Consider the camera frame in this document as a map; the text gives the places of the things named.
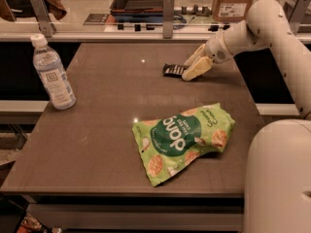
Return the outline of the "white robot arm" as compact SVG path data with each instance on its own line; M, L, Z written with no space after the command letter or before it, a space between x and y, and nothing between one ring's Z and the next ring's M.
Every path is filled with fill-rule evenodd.
M265 125L251 143L243 233L311 233L311 52L292 32L282 6L259 0L246 18L211 37L186 61L190 81L247 51L268 49L268 63L247 60L255 85L287 93L299 119Z

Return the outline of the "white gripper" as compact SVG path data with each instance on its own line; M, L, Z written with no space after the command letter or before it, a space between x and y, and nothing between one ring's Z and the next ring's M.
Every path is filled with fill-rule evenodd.
M202 44L185 61L188 69L183 73L182 79L188 82L206 73L211 69L213 61L215 63L224 63L230 60L233 54L229 48L229 40L230 37L226 32L218 32L205 45Z

